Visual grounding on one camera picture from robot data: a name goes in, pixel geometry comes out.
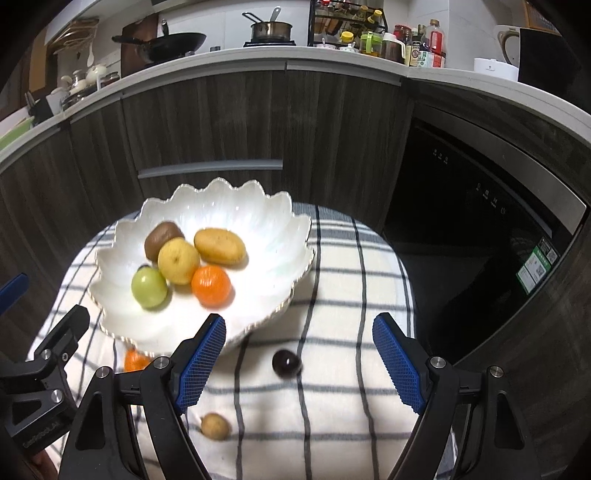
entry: stove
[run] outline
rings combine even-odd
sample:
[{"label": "stove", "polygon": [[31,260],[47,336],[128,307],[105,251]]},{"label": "stove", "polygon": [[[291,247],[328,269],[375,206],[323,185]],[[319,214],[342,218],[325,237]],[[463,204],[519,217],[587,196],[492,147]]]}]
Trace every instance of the stove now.
[{"label": "stove", "polygon": [[244,43],[245,47],[260,47],[262,45],[268,47],[285,47],[285,46],[296,46],[296,42],[293,40],[290,41],[247,41]]}]

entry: cutting board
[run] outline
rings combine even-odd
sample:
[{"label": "cutting board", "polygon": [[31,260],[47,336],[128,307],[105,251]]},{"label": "cutting board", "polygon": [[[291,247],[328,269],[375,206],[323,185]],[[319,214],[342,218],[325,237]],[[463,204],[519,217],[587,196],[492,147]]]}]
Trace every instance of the cutting board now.
[{"label": "cutting board", "polygon": [[[140,40],[152,40],[158,34],[158,14],[152,14],[143,20],[123,27],[121,35],[135,37]],[[135,45],[121,44],[121,77],[126,77],[146,66],[146,62],[138,55]]]}]

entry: striped tablecloth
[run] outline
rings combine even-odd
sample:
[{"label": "striped tablecloth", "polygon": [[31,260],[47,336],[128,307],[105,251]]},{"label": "striped tablecloth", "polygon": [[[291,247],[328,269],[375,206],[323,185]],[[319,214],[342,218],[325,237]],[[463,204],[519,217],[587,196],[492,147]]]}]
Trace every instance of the striped tablecloth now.
[{"label": "striped tablecloth", "polygon": [[[400,401],[371,327],[378,313],[390,312],[414,336],[410,284],[392,249],[365,225],[322,207],[294,204],[294,210],[312,218],[313,268],[283,317],[218,359],[199,403],[186,415],[190,437],[214,480],[386,478],[417,416]],[[31,356],[72,306],[88,309],[90,328],[66,366],[78,402],[98,367],[123,369],[126,346],[100,331],[101,312],[87,293],[98,272],[95,249],[108,247],[114,231],[115,225],[107,227],[78,254],[30,350]],[[302,358],[302,373],[292,381],[272,370],[280,348]],[[133,408],[150,478],[163,478],[143,412]],[[208,412],[229,421],[232,433],[224,442],[199,432],[199,418]],[[48,450],[56,465],[65,442]],[[451,442],[438,478],[453,465]]]}]

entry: orange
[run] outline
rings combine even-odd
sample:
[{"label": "orange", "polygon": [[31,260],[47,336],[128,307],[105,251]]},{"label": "orange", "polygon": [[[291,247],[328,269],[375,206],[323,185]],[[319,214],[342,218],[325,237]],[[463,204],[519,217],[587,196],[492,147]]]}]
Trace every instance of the orange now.
[{"label": "orange", "polygon": [[222,267],[206,265],[193,274],[191,290],[204,307],[219,307],[230,296],[232,283]]},{"label": "orange", "polygon": [[151,358],[141,355],[136,349],[127,350],[125,354],[124,370],[126,372],[134,372],[136,370],[143,370],[152,362]]}]

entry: sauce bottle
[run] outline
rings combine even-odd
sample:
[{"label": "sauce bottle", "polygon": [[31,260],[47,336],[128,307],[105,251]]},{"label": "sauce bottle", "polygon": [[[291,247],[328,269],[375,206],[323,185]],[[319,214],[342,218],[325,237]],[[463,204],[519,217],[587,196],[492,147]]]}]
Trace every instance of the sauce bottle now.
[{"label": "sauce bottle", "polygon": [[430,51],[439,55],[445,52],[445,35],[439,28],[439,20],[431,19],[425,36],[428,39]]},{"label": "sauce bottle", "polygon": [[417,27],[416,35],[413,35],[413,45],[410,50],[410,66],[416,67],[418,65],[418,52],[421,50],[421,39],[425,35],[425,25],[419,25]]},{"label": "sauce bottle", "polygon": [[381,10],[374,10],[374,13],[372,13],[367,18],[367,22],[370,24],[368,26],[369,30],[371,30],[372,32],[375,32],[379,28],[379,24],[382,20],[382,14],[383,13]]}]

